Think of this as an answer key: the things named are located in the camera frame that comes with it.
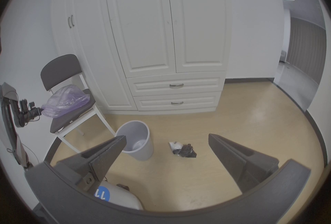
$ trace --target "cabinet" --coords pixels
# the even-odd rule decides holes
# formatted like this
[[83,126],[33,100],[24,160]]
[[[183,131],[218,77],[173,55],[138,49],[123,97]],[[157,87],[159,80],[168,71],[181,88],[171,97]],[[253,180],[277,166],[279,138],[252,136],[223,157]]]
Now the cabinet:
[[76,54],[105,112],[215,110],[230,0],[52,0],[51,17],[59,55]]

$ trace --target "blue label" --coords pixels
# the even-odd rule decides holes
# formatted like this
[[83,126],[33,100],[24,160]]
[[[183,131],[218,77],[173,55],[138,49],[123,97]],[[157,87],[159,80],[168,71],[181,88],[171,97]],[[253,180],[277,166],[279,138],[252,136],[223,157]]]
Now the blue label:
[[107,202],[109,202],[109,199],[110,199],[109,190],[104,186],[99,186],[99,188],[95,192],[94,196],[101,200],[105,200]]

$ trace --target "purple plastic bag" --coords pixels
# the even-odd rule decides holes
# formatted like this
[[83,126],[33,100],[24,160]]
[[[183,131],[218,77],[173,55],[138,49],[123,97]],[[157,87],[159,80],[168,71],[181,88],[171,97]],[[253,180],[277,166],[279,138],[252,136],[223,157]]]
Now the purple plastic bag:
[[48,99],[47,103],[41,106],[41,109],[44,109],[42,114],[57,118],[82,107],[89,100],[89,94],[85,94],[76,85],[68,85],[59,89]]

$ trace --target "white drawer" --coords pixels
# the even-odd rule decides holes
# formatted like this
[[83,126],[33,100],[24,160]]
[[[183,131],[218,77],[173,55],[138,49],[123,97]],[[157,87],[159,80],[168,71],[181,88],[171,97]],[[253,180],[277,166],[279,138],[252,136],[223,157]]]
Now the white drawer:
[[216,107],[221,92],[133,97],[139,111],[180,110]]
[[221,91],[226,72],[174,73],[127,80],[133,96]]

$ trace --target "silver handle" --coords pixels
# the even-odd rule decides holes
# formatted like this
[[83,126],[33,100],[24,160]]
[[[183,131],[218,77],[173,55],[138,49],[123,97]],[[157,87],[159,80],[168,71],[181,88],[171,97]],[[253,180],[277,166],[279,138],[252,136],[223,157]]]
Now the silver handle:
[[68,17],[68,25],[69,25],[69,28],[71,29],[71,26],[70,26],[70,17]]
[[177,84],[177,85],[174,85],[174,84],[170,84],[169,87],[172,88],[172,89],[178,89],[178,88],[182,88],[184,86],[184,83],[182,84]]
[[184,102],[171,102],[172,105],[181,105],[183,104]]
[[72,22],[72,15],[71,15],[71,24],[72,24],[72,27],[75,27],[75,24]]

